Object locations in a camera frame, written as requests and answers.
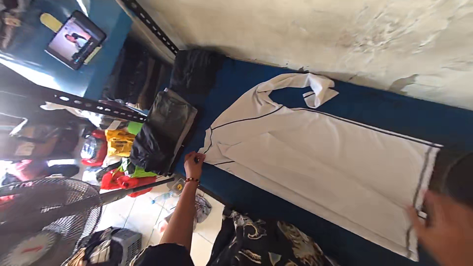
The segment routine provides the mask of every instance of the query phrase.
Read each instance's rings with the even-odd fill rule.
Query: grey basket
[[[141,251],[141,234],[121,228],[113,234],[112,239],[123,247],[123,257],[120,266],[130,265],[131,260]]]

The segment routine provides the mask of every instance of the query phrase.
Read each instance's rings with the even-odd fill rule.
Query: green cloth
[[[130,159],[122,161],[122,165],[118,168],[120,172],[124,172],[125,175],[133,177],[155,177],[157,174],[153,172],[146,172],[145,169],[135,166],[130,162]]]
[[[143,123],[130,121],[128,123],[128,132],[130,132],[133,135],[138,135],[142,126],[143,126]]]

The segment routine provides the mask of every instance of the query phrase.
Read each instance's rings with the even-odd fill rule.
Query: white wall
[[[139,2],[184,45],[473,109],[473,1]]]

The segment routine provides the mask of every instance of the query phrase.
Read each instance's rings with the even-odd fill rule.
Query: electric fan
[[[64,178],[0,187],[0,266],[61,265],[95,231],[102,205],[173,180],[103,194],[86,182]]]

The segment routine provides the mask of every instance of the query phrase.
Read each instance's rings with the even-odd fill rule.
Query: yellow plastic bag
[[[105,130],[107,138],[107,156],[118,155],[129,157],[135,135],[124,129]]]

